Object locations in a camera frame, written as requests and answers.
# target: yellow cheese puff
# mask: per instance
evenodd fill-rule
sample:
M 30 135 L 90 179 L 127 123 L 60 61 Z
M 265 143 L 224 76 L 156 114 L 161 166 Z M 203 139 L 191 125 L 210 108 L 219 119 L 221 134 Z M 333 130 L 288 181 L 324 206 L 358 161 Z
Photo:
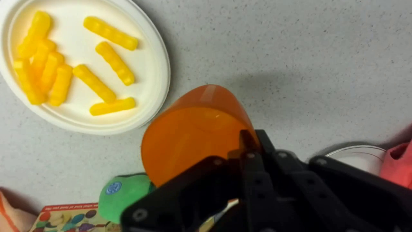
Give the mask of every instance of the yellow cheese puff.
M 82 79 L 95 94 L 104 101 L 112 103 L 116 100 L 116 92 L 109 88 L 98 76 L 95 76 L 85 64 L 73 68 L 75 76 Z
M 57 107 L 66 101 L 72 82 L 72 69 L 73 68 L 67 64 L 57 68 L 55 81 L 49 92 L 49 104 Z
M 118 99 L 113 103 L 97 103 L 91 105 L 90 113 L 93 116 L 113 113 L 118 110 L 126 110 L 136 107 L 136 100 L 134 97 Z
M 51 16 L 45 11 L 36 11 L 23 42 L 17 47 L 17 58 L 26 59 L 35 54 L 39 41 L 51 29 Z
M 115 28 L 98 16 L 86 16 L 84 27 L 125 49 L 135 50 L 139 46 L 139 39 L 136 37 Z
M 31 104 L 41 104 L 46 100 L 45 94 L 35 83 L 33 72 L 31 69 L 28 59 L 19 59 L 13 63 L 13 68 L 17 73 L 17 81 L 26 94 Z
M 35 52 L 33 61 L 31 64 L 36 76 L 41 76 L 46 64 L 49 54 L 57 49 L 57 45 L 50 39 L 41 39 Z
M 129 65 L 121 59 L 116 50 L 106 41 L 98 43 L 95 50 L 104 58 L 104 60 L 112 67 L 117 73 L 118 78 L 125 85 L 134 83 L 134 73 Z
M 64 61 L 64 56 L 58 52 L 58 51 L 51 51 L 48 55 L 48 60 L 46 64 L 44 67 L 44 70 L 41 73 L 40 77 L 40 88 L 42 92 L 49 92 L 49 90 L 51 88 L 54 79 L 55 79 L 55 74 L 57 74 L 57 68 L 63 64 Z

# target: countertop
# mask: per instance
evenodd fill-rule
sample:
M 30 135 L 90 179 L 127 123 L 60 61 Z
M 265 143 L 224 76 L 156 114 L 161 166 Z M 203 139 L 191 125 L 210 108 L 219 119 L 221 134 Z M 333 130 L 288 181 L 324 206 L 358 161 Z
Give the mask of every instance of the countertop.
M 165 105 L 203 83 L 230 88 L 256 128 L 308 159 L 351 141 L 411 134 L 412 1 L 135 0 L 171 59 Z M 27 109 L 0 79 L 0 185 L 31 208 L 97 201 L 143 171 L 143 128 L 71 132 Z

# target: white paper plate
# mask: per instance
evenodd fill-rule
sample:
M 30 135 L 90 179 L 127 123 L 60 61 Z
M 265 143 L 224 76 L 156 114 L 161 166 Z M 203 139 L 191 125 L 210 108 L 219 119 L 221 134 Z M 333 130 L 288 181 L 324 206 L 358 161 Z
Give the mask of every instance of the white paper plate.
M 12 69 L 15 47 L 24 37 L 36 10 L 53 16 L 50 38 L 71 65 L 85 63 L 118 97 L 134 96 L 138 108 L 93 117 L 91 104 L 102 101 L 84 82 L 73 78 L 67 103 L 60 107 L 31 105 L 21 91 Z M 136 83 L 125 86 L 103 58 L 95 52 L 104 41 L 82 27 L 88 15 L 97 15 L 140 39 L 138 50 L 113 47 L 136 74 Z M 143 126 L 162 107 L 170 85 L 170 61 L 165 43 L 151 19 L 131 0 L 3 0 L 0 1 L 0 72 L 14 94 L 36 114 L 73 131 L 117 134 Z
M 375 145 L 350 145 L 336 149 L 326 155 L 378 175 L 384 161 L 385 149 Z

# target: orange cup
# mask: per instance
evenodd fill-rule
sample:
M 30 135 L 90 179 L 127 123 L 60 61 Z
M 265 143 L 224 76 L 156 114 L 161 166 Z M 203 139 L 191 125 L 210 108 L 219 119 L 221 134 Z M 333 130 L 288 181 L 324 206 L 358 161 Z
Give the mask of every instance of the orange cup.
M 203 85 L 178 99 L 147 128 L 142 141 L 144 168 L 162 185 L 207 155 L 239 153 L 239 131 L 252 123 L 236 96 L 219 85 Z

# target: green object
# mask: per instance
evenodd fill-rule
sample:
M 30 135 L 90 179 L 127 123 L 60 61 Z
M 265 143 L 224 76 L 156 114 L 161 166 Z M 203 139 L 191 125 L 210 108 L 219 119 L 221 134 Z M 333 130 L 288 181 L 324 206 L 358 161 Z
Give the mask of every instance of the green object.
M 120 224 L 122 211 L 153 190 L 145 174 L 116 176 L 100 192 L 98 212 L 102 217 Z
M 76 224 L 72 224 L 72 223 L 67 223 L 67 224 L 64 224 L 64 226 L 62 228 L 62 230 L 69 230 L 69 229 L 72 229 L 72 228 L 76 228 Z
M 49 221 L 37 221 L 36 226 L 37 228 L 44 228 L 49 224 Z

